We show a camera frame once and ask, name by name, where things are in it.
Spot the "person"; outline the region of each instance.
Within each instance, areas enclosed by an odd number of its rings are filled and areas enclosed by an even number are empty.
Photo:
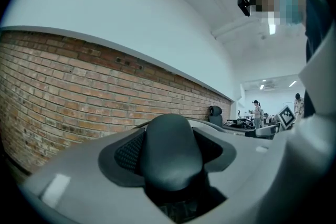
[[[249,0],[249,4],[257,13],[275,18],[274,24],[303,24],[306,28],[306,61],[320,46],[333,22],[332,13],[325,0]],[[315,113],[309,95],[304,95],[304,117]]]
[[[296,122],[300,121],[303,118],[304,115],[304,101],[303,98],[300,96],[299,93],[295,95],[295,101],[294,101],[294,114],[296,117]]]
[[[257,100],[254,100],[253,104],[255,105],[254,111],[251,111],[251,114],[254,115],[254,126],[256,129],[260,128],[260,120],[261,120],[261,106]]]

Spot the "blue face mask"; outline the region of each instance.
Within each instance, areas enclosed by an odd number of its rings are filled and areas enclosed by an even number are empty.
[[[280,21],[287,25],[297,25],[302,22],[302,12],[299,9],[299,0],[279,0]]]

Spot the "fluorescent light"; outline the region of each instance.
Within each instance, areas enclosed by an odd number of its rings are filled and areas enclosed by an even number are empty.
[[[269,27],[269,34],[273,35],[275,34],[275,25],[268,25]]]

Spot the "brick wall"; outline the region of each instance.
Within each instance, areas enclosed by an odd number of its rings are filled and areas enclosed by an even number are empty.
[[[162,113],[204,120],[217,105],[229,117],[229,100],[104,46],[23,31],[5,31],[0,42],[1,137],[31,172],[66,147]]]

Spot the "black mesh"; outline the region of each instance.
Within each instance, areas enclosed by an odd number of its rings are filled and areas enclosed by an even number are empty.
[[[194,132],[198,147],[202,153],[203,164],[218,158],[222,154],[222,147],[210,139]]]
[[[143,134],[117,149],[114,155],[116,163],[134,174],[139,174],[139,153],[142,142]]]

